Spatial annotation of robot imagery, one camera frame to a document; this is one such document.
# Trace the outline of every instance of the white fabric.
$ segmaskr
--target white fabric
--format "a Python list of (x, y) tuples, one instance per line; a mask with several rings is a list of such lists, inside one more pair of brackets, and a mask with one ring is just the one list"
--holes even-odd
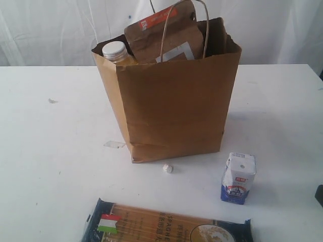
[[(152, 2), (159, 11), (176, 0)], [(322, 71), (323, 0), (205, 2), (242, 46), (242, 64), (308, 63)], [(94, 65), (97, 41), (150, 14), (149, 0), (0, 0), (0, 66)]]

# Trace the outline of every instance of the red label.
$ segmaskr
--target red label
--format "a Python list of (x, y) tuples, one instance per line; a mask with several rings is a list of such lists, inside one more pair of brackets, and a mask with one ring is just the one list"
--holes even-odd
[[(151, 28), (152, 26), (155, 26), (156, 24), (159, 24), (161, 22), (166, 21), (168, 12), (170, 11), (171, 7), (164, 9), (156, 14), (153, 14), (141, 21), (139, 21), (139, 25), (142, 31)], [(177, 10), (174, 8), (170, 14), (170, 18), (177, 15)]]
[(237, 182), (241, 182), (241, 183), (245, 183), (246, 179), (245, 178), (241, 178), (241, 177), (236, 177), (236, 181)]

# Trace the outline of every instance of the red logo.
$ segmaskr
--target red logo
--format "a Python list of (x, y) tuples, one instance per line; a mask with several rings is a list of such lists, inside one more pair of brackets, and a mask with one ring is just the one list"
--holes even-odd
[(236, 181), (237, 182), (241, 182), (241, 183), (245, 183), (246, 182), (246, 178), (236, 177)]

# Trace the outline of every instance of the italian flag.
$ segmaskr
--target italian flag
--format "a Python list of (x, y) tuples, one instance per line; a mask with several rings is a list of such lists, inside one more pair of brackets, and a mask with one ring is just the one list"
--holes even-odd
[(97, 230), (102, 232), (117, 233), (116, 223), (121, 219), (120, 216), (102, 214)]

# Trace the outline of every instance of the white jar lid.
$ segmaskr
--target white jar lid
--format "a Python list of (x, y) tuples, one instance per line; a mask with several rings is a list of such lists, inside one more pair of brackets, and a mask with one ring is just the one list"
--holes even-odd
[(115, 58), (118, 56), (120, 53), (123, 53), (126, 49), (126, 46), (123, 42), (121, 41), (113, 41), (108, 44), (106, 44), (102, 48), (102, 53), (104, 57), (106, 58)]

